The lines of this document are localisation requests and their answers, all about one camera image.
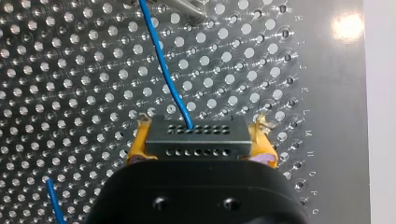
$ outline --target hole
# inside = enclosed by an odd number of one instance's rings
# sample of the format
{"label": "hole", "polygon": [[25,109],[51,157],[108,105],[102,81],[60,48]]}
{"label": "hole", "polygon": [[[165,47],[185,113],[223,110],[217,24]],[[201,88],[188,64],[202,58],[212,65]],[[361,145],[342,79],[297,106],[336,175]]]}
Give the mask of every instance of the hole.
{"label": "hole", "polygon": [[198,43],[204,43],[206,41],[206,35],[204,33],[198,33],[196,40]]}
{"label": "hole", "polygon": [[232,57],[233,57],[232,54],[231,54],[230,52],[228,52],[228,51],[224,52],[224,53],[221,55],[221,59],[222,59],[225,63],[229,62],[229,61],[231,60]]}
{"label": "hole", "polygon": [[194,155],[195,156],[201,156],[201,154],[202,154],[202,150],[201,149],[195,149],[195,151],[194,151]]}
{"label": "hole", "polygon": [[254,49],[253,48],[247,48],[245,50],[245,57],[251,58],[254,56]]}
{"label": "hole", "polygon": [[228,30],[225,28],[221,28],[218,32],[219,38],[220,39],[225,39],[228,36]]}
{"label": "hole", "polygon": [[181,153],[182,153],[182,149],[176,149],[176,152],[175,152],[175,154],[177,155],[177,156],[181,156]]}
{"label": "hole", "polygon": [[239,0],[238,6],[240,9],[247,9],[248,8],[248,0]]}
{"label": "hole", "polygon": [[279,6],[279,12],[280,12],[280,13],[285,13],[286,10],[287,10],[287,7],[286,7],[285,5]]}
{"label": "hole", "polygon": [[152,207],[157,211],[163,211],[169,206],[169,202],[164,197],[158,197],[154,200]]}
{"label": "hole", "polygon": [[196,109],[196,104],[194,102],[188,102],[187,103],[187,109],[189,111],[194,111]]}
{"label": "hole", "polygon": [[234,24],[238,21],[238,16],[237,15],[232,15],[229,19],[230,24]]}
{"label": "hole", "polygon": [[184,46],[184,38],[180,37],[180,36],[176,37],[175,38],[175,45],[178,48],[183,47]]}
{"label": "hole", "polygon": [[283,96],[283,91],[282,90],[275,90],[273,93],[273,97],[276,100],[280,100],[280,98],[282,98]]}
{"label": "hole", "polygon": [[270,44],[270,46],[268,46],[268,52],[270,54],[275,54],[277,53],[278,50],[279,50],[279,46],[277,44]]}
{"label": "hole", "polygon": [[300,161],[297,161],[293,164],[293,168],[295,170],[299,170],[301,167],[303,166],[303,164]]}
{"label": "hole", "polygon": [[270,72],[272,77],[278,77],[280,75],[280,68],[273,67]]}
{"label": "hole", "polygon": [[221,153],[221,151],[219,149],[214,149],[213,150],[213,155],[214,156],[218,156],[218,155],[220,155],[220,153]]}
{"label": "hole", "polygon": [[207,101],[207,107],[209,107],[209,108],[214,108],[214,107],[216,107],[216,105],[217,105],[218,103],[216,102],[216,100],[215,99],[209,99],[208,101]]}
{"label": "hole", "polygon": [[229,156],[230,154],[231,154],[231,150],[230,149],[224,149],[223,156]]}
{"label": "hole", "polygon": [[265,5],[270,5],[274,0],[262,0]]}
{"label": "hole", "polygon": [[216,4],[216,6],[215,6],[216,14],[221,15],[224,13],[224,11],[225,11],[225,6],[223,4],[220,4],[220,3]]}
{"label": "hole", "polygon": [[235,211],[235,210],[238,210],[239,208],[241,208],[241,203],[238,202],[234,198],[228,198],[228,199],[224,200],[223,206],[227,210]]}
{"label": "hole", "polygon": [[112,36],[114,36],[114,35],[116,35],[117,33],[119,32],[119,30],[117,29],[117,27],[115,27],[115,26],[110,26],[110,27],[108,27],[108,34],[109,35],[112,35]]}
{"label": "hole", "polygon": [[254,11],[254,19],[258,19],[262,16],[262,11],[257,9],[256,11]]}
{"label": "hole", "polygon": [[171,35],[171,34],[172,34],[172,32],[171,32],[171,30],[170,30],[169,28],[164,28],[164,29],[161,31],[161,35],[163,35],[164,38],[168,37],[168,36]]}
{"label": "hole", "polygon": [[114,49],[113,54],[114,54],[114,57],[116,57],[116,58],[122,58],[123,51],[122,51],[122,49]]}
{"label": "hole", "polygon": [[165,153],[167,156],[172,156],[174,151],[173,151],[173,149],[166,149]]}
{"label": "hole", "polygon": [[206,66],[209,64],[210,59],[207,56],[202,56],[199,62],[202,66]]}
{"label": "hole", "polygon": [[141,45],[134,45],[134,53],[135,54],[142,54],[143,53],[143,47]]}
{"label": "hole", "polygon": [[111,6],[109,3],[105,3],[105,4],[103,5],[102,9],[103,9],[103,11],[104,11],[106,14],[109,14],[109,13],[111,13],[111,12],[113,11],[113,6]]}
{"label": "hole", "polygon": [[265,28],[267,28],[268,30],[273,30],[275,27],[276,27],[276,21],[274,21],[273,19],[270,19],[265,22]]}
{"label": "hole", "polygon": [[303,181],[297,181],[294,188],[295,189],[302,189],[304,187],[305,183]]}
{"label": "hole", "polygon": [[260,95],[259,95],[257,92],[253,92],[253,93],[250,95],[250,101],[251,101],[251,103],[257,103],[257,102],[259,102],[259,100],[260,100]]}
{"label": "hole", "polygon": [[180,60],[180,62],[178,62],[178,67],[184,70],[189,67],[189,62],[187,62],[187,60],[182,59]]}
{"label": "hole", "polygon": [[250,25],[250,24],[247,24],[247,23],[243,24],[242,27],[241,27],[241,31],[242,31],[242,34],[244,34],[244,35],[250,34],[250,32],[251,32],[251,25]]}
{"label": "hole", "polygon": [[212,151],[210,149],[205,149],[204,150],[204,155],[210,156],[212,154]]}
{"label": "hole", "polygon": [[180,16],[177,13],[172,13],[171,14],[171,22],[173,24],[177,24],[180,22]]}

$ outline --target blue wire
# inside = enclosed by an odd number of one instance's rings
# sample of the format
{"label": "blue wire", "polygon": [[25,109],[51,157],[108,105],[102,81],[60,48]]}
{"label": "blue wire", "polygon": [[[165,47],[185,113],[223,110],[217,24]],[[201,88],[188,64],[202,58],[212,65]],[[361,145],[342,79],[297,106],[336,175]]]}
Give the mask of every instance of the blue wire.
{"label": "blue wire", "polygon": [[56,197],[55,189],[53,188],[53,181],[48,179],[46,181],[47,192],[49,193],[49,199],[52,203],[52,209],[55,212],[56,220],[59,224],[65,224],[64,222],[64,214],[61,211],[61,207],[58,204],[58,197]]}
{"label": "blue wire", "polygon": [[151,35],[152,43],[154,44],[155,52],[157,53],[158,61],[160,63],[160,67],[163,70],[163,77],[165,78],[166,84],[168,84],[169,91],[171,92],[178,109],[183,116],[184,121],[186,122],[187,128],[192,129],[193,124],[189,115],[189,111],[186,106],[184,106],[183,101],[178,96],[175,84],[172,81],[171,75],[168,70],[168,66],[166,65],[166,60],[163,57],[163,51],[161,50],[160,41],[158,40],[157,33],[155,32],[154,26],[151,22],[151,17],[149,15],[149,8],[146,4],[147,0],[139,0],[140,7],[142,8],[143,17],[145,18],[146,25],[148,27],[149,34]]}

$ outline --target blue cable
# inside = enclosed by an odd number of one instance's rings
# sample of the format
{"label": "blue cable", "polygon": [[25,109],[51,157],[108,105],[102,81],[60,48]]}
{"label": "blue cable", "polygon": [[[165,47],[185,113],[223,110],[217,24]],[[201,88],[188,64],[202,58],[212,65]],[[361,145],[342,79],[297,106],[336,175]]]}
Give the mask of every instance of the blue cable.
{"label": "blue cable", "polygon": [[165,78],[166,84],[168,84],[169,91],[171,92],[178,109],[180,110],[181,115],[183,116],[184,121],[186,122],[187,128],[192,129],[193,124],[189,115],[189,111],[186,106],[184,106],[183,101],[178,96],[175,84],[172,81],[171,75],[168,70],[168,66],[166,65],[165,57],[163,56],[163,51],[161,50],[160,41],[158,40],[157,33],[154,29],[154,26],[151,22],[151,17],[149,15],[149,8],[146,4],[147,0],[139,0],[140,7],[142,8],[143,17],[145,18],[146,25],[148,27],[149,34],[151,35],[151,40],[155,48],[155,52],[157,53],[158,62],[160,63],[160,67],[163,70],[163,77]]}
{"label": "blue cable", "polygon": [[64,214],[61,211],[61,207],[58,204],[58,197],[56,197],[55,189],[53,188],[53,181],[48,179],[46,181],[47,192],[49,193],[49,199],[52,203],[52,209],[55,212],[56,220],[59,224],[65,224],[64,222]]}

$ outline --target pegboard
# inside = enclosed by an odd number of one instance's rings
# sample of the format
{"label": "pegboard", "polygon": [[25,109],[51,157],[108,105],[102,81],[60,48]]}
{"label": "pegboard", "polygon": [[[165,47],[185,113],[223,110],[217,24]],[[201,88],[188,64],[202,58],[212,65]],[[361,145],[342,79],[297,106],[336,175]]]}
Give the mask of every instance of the pegboard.
{"label": "pegboard", "polygon": [[[369,223],[358,215],[368,209],[361,1],[204,4],[198,26],[149,6],[192,118],[265,114],[279,172],[313,222]],[[181,119],[143,15],[111,0],[0,8],[0,221],[54,223],[52,178],[67,222],[83,223],[124,164],[137,114]]]}

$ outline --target metal surface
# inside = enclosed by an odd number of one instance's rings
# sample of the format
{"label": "metal surface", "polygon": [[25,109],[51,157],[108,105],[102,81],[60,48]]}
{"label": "metal surface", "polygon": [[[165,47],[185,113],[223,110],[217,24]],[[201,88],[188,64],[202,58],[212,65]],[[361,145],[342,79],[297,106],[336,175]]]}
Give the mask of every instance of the metal surface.
{"label": "metal surface", "polygon": [[242,116],[232,120],[195,120],[194,129],[186,129],[183,120],[154,117],[146,150],[161,159],[230,160],[250,156],[251,137]]}
{"label": "metal surface", "polygon": [[[313,223],[369,223],[361,0],[205,0],[207,20],[152,5],[193,118],[259,113]],[[180,115],[136,7],[0,2],[0,222],[83,223],[124,163],[140,112]]]}

